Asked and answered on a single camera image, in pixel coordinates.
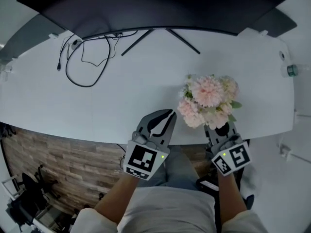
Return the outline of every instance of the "black office chair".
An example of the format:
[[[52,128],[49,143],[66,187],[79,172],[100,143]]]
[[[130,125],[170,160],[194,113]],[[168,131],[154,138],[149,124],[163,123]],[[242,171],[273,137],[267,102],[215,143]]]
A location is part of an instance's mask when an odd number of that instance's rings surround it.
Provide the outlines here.
[[[25,173],[22,173],[22,178],[22,183],[25,185],[25,189],[29,194],[29,197],[35,202],[40,210],[44,210],[47,206],[47,201],[43,197],[40,185]]]
[[[38,167],[38,172],[35,173],[35,178],[37,179],[38,181],[38,184],[40,185],[40,188],[43,189],[43,192],[44,193],[49,193],[51,194],[51,196],[55,199],[59,199],[60,198],[60,195],[56,195],[54,194],[53,190],[52,190],[52,186],[54,184],[57,184],[58,181],[57,180],[53,180],[51,182],[45,182],[43,177],[42,177],[42,173],[41,173],[41,169],[43,168],[43,165],[40,165]]]
[[[24,191],[16,200],[8,204],[6,209],[8,215],[19,227],[24,224],[32,225],[34,217],[39,211],[34,195],[29,191]]]

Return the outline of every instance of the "monitor stand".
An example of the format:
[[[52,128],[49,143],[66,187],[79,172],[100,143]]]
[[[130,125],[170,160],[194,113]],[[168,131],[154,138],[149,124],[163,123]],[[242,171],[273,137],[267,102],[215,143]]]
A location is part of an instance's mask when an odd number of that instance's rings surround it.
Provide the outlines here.
[[[172,35],[174,35],[177,39],[179,39],[180,41],[182,41],[183,43],[185,43],[188,47],[190,47],[192,50],[194,50],[197,54],[200,54],[200,52],[198,51],[198,49],[196,49],[193,45],[191,45],[188,41],[186,41],[184,38],[182,38],[180,35],[178,35],[177,33],[175,33],[173,30],[171,29],[165,29],[167,32],[171,33]],[[124,56],[129,50],[131,50],[137,43],[139,43],[143,38],[147,37],[150,33],[152,33],[154,31],[154,29],[150,29],[148,30],[146,33],[144,33],[140,38],[138,38],[132,45],[130,45],[127,50],[125,50],[121,56]]]

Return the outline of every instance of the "jeans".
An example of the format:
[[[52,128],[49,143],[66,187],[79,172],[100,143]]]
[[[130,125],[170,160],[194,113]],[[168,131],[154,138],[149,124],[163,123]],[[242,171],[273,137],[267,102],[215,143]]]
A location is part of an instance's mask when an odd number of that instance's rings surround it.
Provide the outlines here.
[[[138,187],[169,186],[187,190],[195,190],[199,178],[188,157],[180,146],[169,147],[171,153],[150,180],[140,180]]]

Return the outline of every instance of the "black cable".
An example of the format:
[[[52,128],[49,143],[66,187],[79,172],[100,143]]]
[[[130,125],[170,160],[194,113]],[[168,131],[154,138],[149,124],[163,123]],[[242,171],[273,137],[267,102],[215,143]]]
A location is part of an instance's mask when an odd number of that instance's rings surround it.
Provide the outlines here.
[[[100,77],[102,76],[102,74],[103,74],[103,72],[104,72],[104,70],[105,70],[105,68],[106,68],[106,66],[107,66],[107,64],[108,64],[108,60],[109,60],[109,56],[110,56],[110,52],[111,52],[111,46],[110,46],[109,40],[108,40],[107,38],[105,38],[105,39],[106,39],[106,41],[107,41],[107,43],[108,43],[108,46],[109,46],[108,58],[106,58],[106,63],[105,63],[105,65],[104,65],[104,67],[103,67],[101,73],[99,74],[98,78],[95,80],[95,82],[94,82],[93,84],[90,84],[90,85],[78,84],[78,83],[76,83],[75,81],[73,81],[73,80],[71,79],[71,77],[69,76],[69,74],[68,74],[68,64],[69,64],[69,62],[70,62],[70,58],[72,57],[72,55],[74,54],[74,52],[75,52],[78,48],[75,48],[75,49],[73,50],[73,52],[71,53],[71,55],[69,56],[69,58],[68,58],[68,60],[67,60],[66,67],[65,67],[66,76],[67,76],[67,78],[70,80],[71,83],[75,84],[76,86],[83,87],[83,88],[92,87],[92,86],[94,86],[94,85],[97,83],[97,81],[98,81],[98,80],[100,79]]]
[[[66,41],[65,43],[64,43],[64,41],[65,41],[66,37],[65,37],[64,40],[63,40],[62,47],[61,47],[61,49],[60,49],[60,51],[59,51],[59,60],[58,60],[58,65],[57,65],[57,70],[58,70],[58,71],[60,71],[60,68],[61,68],[60,59],[61,59],[61,57],[62,57],[62,53],[63,53],[63,51],[64,51],[64,48],[65,48],[65,46],[67,45],[67,42],[68,42],[73,36],[74,36],[74,34],[72,34],[72,36],[68,37],[68,39],[67,39],[67,41]]]
[[[117,43],[118,43],[118,41],[120,40],[120,38],[119,39],[117,39],[116,41],[116,44],[115,44],[115,46],[114,46],[114,48],[113,48],[113,50],[114,50],[114,55],[112,56],[112,57],[109,57],[109,59],[112,59],[112,58],[114,58],[115,56],[116,56],[116,45],[117,45]],[[96,65],[96,64],[94,64],[94,63],[92,63],[92,62],[90,62],[90,61],[85,61],[85,60],[83,60],[83,56],[84,56],[84,42],[82,42],[81,43],[82,45],[83,45],[83,48],[82,48],[82,55],[81,55],[81,62],[83,62],[83,63],[89,63],[89,64],[92,64],[93,66],[95,66],[95,67],[99,67],[107,58],[105,58],[104,60],[102,60],[98,65]]]
[[[122,165],[122,160],[123,160],[123,162],[124,162],[124,158],[125,158],[125,155],[120,159],[120,169],[122,169],[123,170],[123,165]]]
[[[116,143],[116,145],[118,145],[124,151],[124,153],[126,153],[125,149],[122,148],[120,144]],[[122,160],[124,161],[124,158],[125,158],[125,155],[122,156],[122,158],[120,159],[120,164],[119,164],[122,170],[123,170]]]
[[[79,47],[75,48],[75,49],[72,51],[71,55],[69,55],[69,47],[70,47],[70,44],[67,44],[67,42],[74,36],[74,34],[65,42],[63,48],[61,49],[60,56],[59,56],[59,63],[58,63],[58,66],[57,66],[57,70],[60,70],[60,68],[61,68],[61,65],[60,65],[61,55],[62,55],[62,52],[63,52],[65,46],[68,45],[68,49],[67,49],[67,62],[66,62],[66,67],[65,67],[65,73],[66,73],[67,78],[69,79],[70,82],[72,82],[72,83],[75,84],[76,86],[84,87],[84,88],[93,87],[93,86],[97,83],[97,81],[100,79],[100,77],[102,76],[102,74],[103,74],[103,72],[104,72],[104,70],[105,70],[105,68],[106,68],[106,66],[107,66],[107,64],[108,64],[108,60],[109,60],[109,59],[112,59],[112,58],[114,58],[114,57],[116,56],[116,45],[117,45],[118,41],[120,40],[120,38],[133,36],[133,35],[135,35],[137,32],[138,32],[138,31],[135,31],[134,33],[129,34],[129,35],[123,35],[123,34],[121,34],[121,36],[104,36],[104,37],[98,37],[98,38],[94,38],[94,39],[85,40],[85,41],[83,41],[83,42],[80,43],[80,44],[83,44],[83,50],[82,50],[82,56],[81,56],[81,61],[82,61],[82,62],[89,63],[89,64],[92,64],[92,65],[98,67],[101,63],[103,63],[104,61],[106,61],[106,63],[105,63],[105,65],[104,65],[104,67],[103,67],[101,73],[99,74],[98,78],[97,78],[96,81],[95,81],[93,84],[91,84],[91,85],[82,85],[82,84],[78,84],[78,83],[76,83],[75,81],[73,81],[73,80],[70,78],[69,74],[68,74],[68,65],[69,65],[70,58],[71,58],[71,56],[74,54],[74,52],[79,48]],[[104,59],[103,61],[101,61],[98,65],[95,65],[95,64],[92,63],[92,62],[83,61],[84,44],[85,44],[85,42],[87,42],[87,41],[94,41],[94,40],[102,40],[102,39],[106,39],[106,41],[107,41],[107,43],[108,43],[108,46],[109,46],[108,57],[107,57],[106,59]],[[112,57],[110,57],[111,46],[110,46],[110,43],[109,43],[109,40],[108,40],[108,39],[113,39],[113,40],[117,39],[117,42],[116,42],[116,44],[115,44],[115,46],[114,46],[114,55],[113,55]]]
[[[121,147],[121,145],[119,145],[118,143],[116,143],[116,145],[118,145],[124,152],[126,152],[125,149]]]

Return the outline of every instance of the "floor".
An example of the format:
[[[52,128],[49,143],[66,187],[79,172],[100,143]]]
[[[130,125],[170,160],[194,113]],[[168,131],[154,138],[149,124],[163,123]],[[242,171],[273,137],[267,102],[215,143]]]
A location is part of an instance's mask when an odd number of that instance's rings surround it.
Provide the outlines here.
[[[116,144],[62,138],[16,129],[17,134],[3,139],[4,152],[13,175],[25,172],[34,178],[43,165],[44,178],[58,180],[53,186],[67,210],[91,207],[107,193],[122,174],[123,150]],[[203,145],[182,147],[199,176],[207,173]]]
[[[311,224],[311,165],[293,156],[289,161],[281,157],[277,147],[281,137],[251,140],[253,163],[244,174],[251,168],[250,187],[255,195],[252,210],[269,233],[307,233],[305,230]],[[284,137],[284,144],[289,144],[288,140]]]

